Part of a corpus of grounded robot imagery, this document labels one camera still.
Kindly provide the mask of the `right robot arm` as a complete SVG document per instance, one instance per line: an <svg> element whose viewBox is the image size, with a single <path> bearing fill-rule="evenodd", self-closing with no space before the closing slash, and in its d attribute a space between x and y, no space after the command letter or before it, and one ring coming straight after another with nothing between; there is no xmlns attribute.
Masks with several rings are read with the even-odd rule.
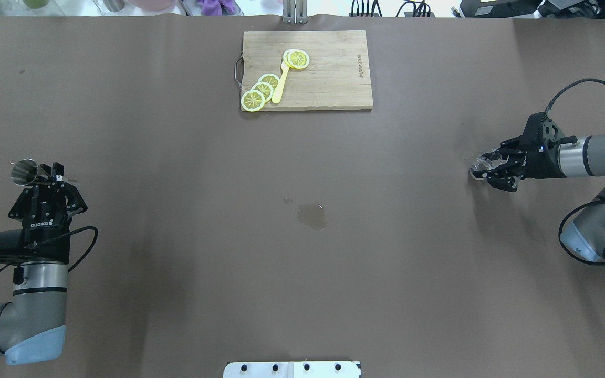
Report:
<svg viewBox="0 0 605 378"><path fill-rule="evenodd" d="M605 177L605 134L564 136L556 126L525 131L502 142L499 148L480 154L469 174L508 192L515 192L525 179ZM573 259L605 266L605 187L593 200L564 217L558 239Z"/></svg>

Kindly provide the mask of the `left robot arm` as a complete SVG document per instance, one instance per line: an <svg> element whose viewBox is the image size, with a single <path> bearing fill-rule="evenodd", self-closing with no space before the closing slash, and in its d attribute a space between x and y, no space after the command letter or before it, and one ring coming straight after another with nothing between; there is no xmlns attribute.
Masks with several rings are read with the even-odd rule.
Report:
<svg viewBox="0 0 605 378"><path fill-rule="evenodd" d="M19 229L0 232L0 265L12 267L14 293L0 303L0 358L9 365L40 363L61 355L66 335L70 223L87 211L64 166L14 163L11 179L23 191L8 217Z"/></svg>

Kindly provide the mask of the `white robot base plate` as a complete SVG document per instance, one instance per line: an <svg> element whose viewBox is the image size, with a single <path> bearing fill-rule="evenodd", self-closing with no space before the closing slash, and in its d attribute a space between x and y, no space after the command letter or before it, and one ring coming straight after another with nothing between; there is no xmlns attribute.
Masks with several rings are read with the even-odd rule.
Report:
<svg viewBox="0 0 605 378"><path fill-rule="evenodd" d="M223 377L362 377L362 369L355 361L233 362Z"/></svg>

